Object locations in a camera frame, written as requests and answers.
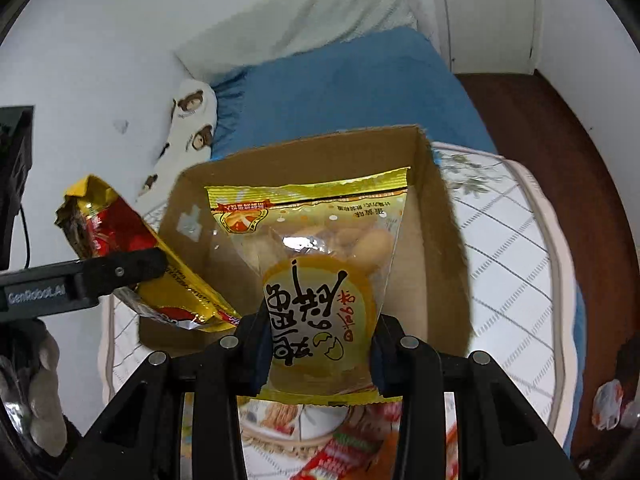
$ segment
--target white door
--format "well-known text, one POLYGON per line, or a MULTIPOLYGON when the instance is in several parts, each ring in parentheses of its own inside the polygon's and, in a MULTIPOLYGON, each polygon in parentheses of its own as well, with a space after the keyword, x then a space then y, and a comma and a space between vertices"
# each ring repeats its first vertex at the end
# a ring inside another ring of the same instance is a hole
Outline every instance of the white door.
POLYGON ((455 73, 531 73, 536 0, 446 0, 455 73))

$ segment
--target blue bed sheet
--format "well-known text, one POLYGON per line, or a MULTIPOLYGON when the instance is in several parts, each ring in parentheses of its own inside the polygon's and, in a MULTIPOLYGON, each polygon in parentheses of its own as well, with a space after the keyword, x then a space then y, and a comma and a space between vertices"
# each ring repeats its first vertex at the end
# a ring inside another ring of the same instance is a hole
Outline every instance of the blue bed sheet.
MULTIPOLYGON (((431 140, 496 153, 465 90, 431 43, 399 27, 348 43, 229 73, 214 86, 213 159, 274 142, 355 128, 419 124, 431 140)), ((578 291, 574 339, 582 395, 584 302, 578 291)))

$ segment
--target snack bag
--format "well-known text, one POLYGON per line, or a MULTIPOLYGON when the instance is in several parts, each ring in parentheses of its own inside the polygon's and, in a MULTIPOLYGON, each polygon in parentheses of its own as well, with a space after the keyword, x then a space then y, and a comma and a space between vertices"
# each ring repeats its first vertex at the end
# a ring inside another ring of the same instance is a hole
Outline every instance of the snack bag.
POLYGON ((207 187, 213 216, 262 278, 273 336, 268 389, 310 396, 372 389, 370 340, 407 171, 322 184, 207 187))
POLYGON ((239 314, 145 224, 110 187, 90 175, 65 193, 56 225, 80 258, 114 251, 161 248, 167 256, 163 276, 123 287, 115 295, 145 317, 187 329, 217 332, 234 327, 239 314))

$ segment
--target red and yellow snack bag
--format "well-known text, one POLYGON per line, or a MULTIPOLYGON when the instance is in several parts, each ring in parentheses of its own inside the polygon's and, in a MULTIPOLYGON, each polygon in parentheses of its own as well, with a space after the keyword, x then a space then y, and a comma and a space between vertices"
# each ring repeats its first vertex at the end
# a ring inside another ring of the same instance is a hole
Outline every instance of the red and yellow snack bag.
POLYGON ((224 298, 191 271, 100 178, 90 175, 67 190, 56 225, 80 258, 152 247, 164 251, 167 269, 163 276, 114 291, 141 316, 207 332, 238 324, 239 314, 224 298))
POLYGON ((212 215, 262 279, 273 337, 269 390, 336 396, 372 389, 370 340, 407 171, 321 184, 207 187, 212 215))

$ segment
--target cardboard box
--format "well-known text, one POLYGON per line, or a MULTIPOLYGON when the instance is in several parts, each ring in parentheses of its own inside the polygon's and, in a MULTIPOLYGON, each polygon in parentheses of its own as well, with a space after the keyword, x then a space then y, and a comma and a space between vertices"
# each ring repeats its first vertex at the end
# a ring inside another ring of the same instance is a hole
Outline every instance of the cardboard box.
MULTIPOLYGON (((262 301, 262 284, 210 214, 205 186, 313 184, 406 166, 410 188, 383 312, 437 350, 464 355, 471 332, 465 252, 446 186, 417 126, 311 137, 193 166, 178 177, 159 234, 238 312, 250 314, 262 301)), ((201 350, 222 335, 140 322, 140 341, 172 355, 201 350)))

